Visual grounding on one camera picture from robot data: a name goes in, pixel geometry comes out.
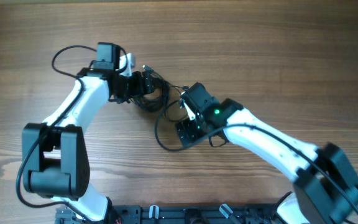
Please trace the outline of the black USB cable long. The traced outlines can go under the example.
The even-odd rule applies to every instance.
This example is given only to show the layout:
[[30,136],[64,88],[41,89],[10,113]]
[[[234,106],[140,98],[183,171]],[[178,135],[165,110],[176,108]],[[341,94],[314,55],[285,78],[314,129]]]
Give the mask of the black USB cable long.
[[131,103],[137,105],[140,109],[149,113],[165,110],[168,107],[170,102],[170,91],[172,88],[175,89],[178,93],[180,93],[180,89],[184,89],[182,86],[171,84],[160,75],[153,76],[153,79],[155,89],[160,90],[159,96],[151,99],[147,98],[146,96],[138,96],[130,99]]

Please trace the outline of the black USB cable short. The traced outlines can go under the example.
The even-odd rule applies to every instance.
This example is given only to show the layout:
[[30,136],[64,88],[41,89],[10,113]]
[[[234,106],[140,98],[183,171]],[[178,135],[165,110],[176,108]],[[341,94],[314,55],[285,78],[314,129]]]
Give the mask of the black USB cable short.
[[168,80],[164,79],[159,73],[157,73],[151,67],[144,65],[143,69],[150,75],[152,82],[155,88],[159,88],[162,92],[169,92],[172,88],[176,89],[177,92],[182,93],[189,89],[188,86],[178,86],[170,83]]

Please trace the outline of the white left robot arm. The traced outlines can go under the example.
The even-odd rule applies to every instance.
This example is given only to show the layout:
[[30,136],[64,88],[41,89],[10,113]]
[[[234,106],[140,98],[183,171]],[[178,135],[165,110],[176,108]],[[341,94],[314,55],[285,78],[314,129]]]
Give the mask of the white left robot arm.
[[22,131],[16,195],[29,208],[64,205],[82,223],[120,223],[109,197],[90,184],[84,133],[108,102],[121,104],[153,91],[150,76],[133,72],[135,60],[120,45],[100,42],[96,58],[71,75],[75,84],[58,109]]

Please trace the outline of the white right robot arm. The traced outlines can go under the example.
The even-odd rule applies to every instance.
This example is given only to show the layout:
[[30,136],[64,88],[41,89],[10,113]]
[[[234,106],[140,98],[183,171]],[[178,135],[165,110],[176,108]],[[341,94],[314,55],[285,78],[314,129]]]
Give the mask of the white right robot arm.
[[176,125],[183,147],[219,136],[278,169],[293,192],[274,208],[284,223],[344,223],[358,212],[358,175],[344,151],[297,140],[256,118],[240,103],[219,102],[195,83],[180,96],[188,118]]

